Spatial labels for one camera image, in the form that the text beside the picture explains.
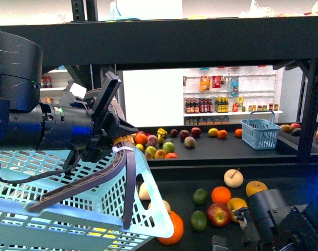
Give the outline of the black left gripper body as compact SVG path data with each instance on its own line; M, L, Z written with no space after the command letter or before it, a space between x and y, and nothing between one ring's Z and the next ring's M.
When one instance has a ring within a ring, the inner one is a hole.
M77 83L68 84L60 99L64 122L72 127L70 143L84 162L98 162L112 152L115 139L138 132L113 100L121 80L113 72L105 76L101 88L90 91Z

